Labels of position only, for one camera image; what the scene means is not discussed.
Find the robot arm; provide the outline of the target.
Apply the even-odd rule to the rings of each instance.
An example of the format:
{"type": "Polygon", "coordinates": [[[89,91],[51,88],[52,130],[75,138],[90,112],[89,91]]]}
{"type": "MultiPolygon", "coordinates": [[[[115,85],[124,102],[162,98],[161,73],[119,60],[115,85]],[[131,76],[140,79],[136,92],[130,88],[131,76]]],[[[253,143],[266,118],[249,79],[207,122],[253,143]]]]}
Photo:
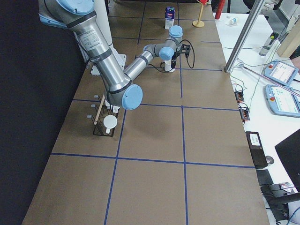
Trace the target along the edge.
{"type": "Polygon", "coordinates": [[[40,0],[40,21],[75,32],[102,76],[107,101],[113,106],[134,110],[143,98],[142,88],[133,83],[134,79],[155,57],[164,61],[177,58],[182,49],[183,30],[178,25],[172,26],[165,42],[145,46],[143,52],[123,69],[97,25],[95,8],[103,3],[102,0],[40,0]]]}

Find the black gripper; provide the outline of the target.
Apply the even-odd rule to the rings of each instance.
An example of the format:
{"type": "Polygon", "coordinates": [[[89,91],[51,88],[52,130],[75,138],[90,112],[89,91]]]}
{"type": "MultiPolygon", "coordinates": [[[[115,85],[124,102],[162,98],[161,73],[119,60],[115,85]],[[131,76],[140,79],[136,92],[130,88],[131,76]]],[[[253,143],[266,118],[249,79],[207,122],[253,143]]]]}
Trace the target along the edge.
{"type": "Polygon", "coordinates": [[[171,68],[176,67],[177,57],[178,57],[178,54],[175,52],[174,55],[172,56],[172,59],[171,59],[171,68]]]}

